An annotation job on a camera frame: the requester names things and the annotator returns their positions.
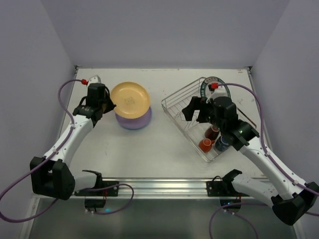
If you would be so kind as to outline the green rimmed printed plate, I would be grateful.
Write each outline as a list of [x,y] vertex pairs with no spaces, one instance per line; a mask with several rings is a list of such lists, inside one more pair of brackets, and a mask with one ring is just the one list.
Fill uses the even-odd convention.
[[[200,96],[202,98],[207,98],[206,95],[205,95],[205,90],[206,88],[209,88],[209,90],[213,90],[211,85],[214,84],[214,83],[217,83],[217,84],[224,84],[225,82],[223,80],[221,80],[220,78],[218,77],[207,77],[203,80],[203,82],[201,83],[201,86],[200,86]],[[227,86],[225,86],[229,92],[229,98],[231,97],[231,94],[230,94],[230,91],[229,91],[229,88]]]

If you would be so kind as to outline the tan yellow plate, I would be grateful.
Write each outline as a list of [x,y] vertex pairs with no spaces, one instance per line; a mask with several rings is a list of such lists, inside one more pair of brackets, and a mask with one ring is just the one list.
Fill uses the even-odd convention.
[[134,82],[119,83],[111,90],[110,98],[116,105],[115,113],[126,119],[142,117],[151,105],[147,90]]

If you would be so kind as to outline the lavender plate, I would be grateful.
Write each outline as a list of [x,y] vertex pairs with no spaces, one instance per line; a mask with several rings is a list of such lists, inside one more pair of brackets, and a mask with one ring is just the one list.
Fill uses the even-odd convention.
[[148,111],[143,116],[136,119],[127,119],[122,116],[119,116],[118,114],[115,114],[115,117],[118,124],[121,127],[125,129],[129,129],[129,130],[137,130],[137,129],[144,128],[150,123],[152,119],[152,114],[153,114],[152,108],[149,107]]

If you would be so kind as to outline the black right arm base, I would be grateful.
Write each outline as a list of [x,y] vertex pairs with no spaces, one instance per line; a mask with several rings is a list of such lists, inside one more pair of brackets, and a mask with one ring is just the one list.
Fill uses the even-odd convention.
[[229,181],[223,180],[220,176],[206,181],[208,197],[218,197],[221,206],[229,206],[241,202],[241,194],[235,191]]

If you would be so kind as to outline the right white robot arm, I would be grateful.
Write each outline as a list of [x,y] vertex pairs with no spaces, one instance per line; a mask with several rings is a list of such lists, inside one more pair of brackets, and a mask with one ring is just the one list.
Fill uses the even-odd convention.
[[191,121],[195,111],[199,112],[197,122],[216,126],[226,142],[254,163],[270,181],[267,185],[234,169],[222,178],[224,190],[257,199],[271,207],[289,226],[315,204],[319,196],[318,184],[307,183],[268,150],[259,132],[238,118],[237,107],[229,97],[213,100],[192,97],[182,113],[187,121]]

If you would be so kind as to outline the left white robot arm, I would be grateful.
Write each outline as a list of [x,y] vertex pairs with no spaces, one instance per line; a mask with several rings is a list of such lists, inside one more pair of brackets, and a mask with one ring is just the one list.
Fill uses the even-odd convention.
[[62,136],[42,157],[34,157],[30,162],[31,184],[35,194],[67,200],[76,191],[97,191],[102,187],[101,173],[83,170],[74,177],[69,165],[82,141],[103,114],[115,107],[104,84],[89,84],[87,95],[74,109],[71,122]]

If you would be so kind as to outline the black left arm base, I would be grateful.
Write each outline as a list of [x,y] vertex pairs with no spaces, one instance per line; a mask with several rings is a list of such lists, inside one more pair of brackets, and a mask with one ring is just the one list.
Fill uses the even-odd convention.
[[74,195],[78,197],[85,197],[84,199],[84,207],[87,210],[97,211],[97,209],[101,209],[106,204],[106,199],[108,197],[117,197],[119,191],[119,181],[109,180],[109,181],[101,181],[98,186],[93,189],[99,189],[98,191],[90,191],[90,190],[80,190],[75,192]]

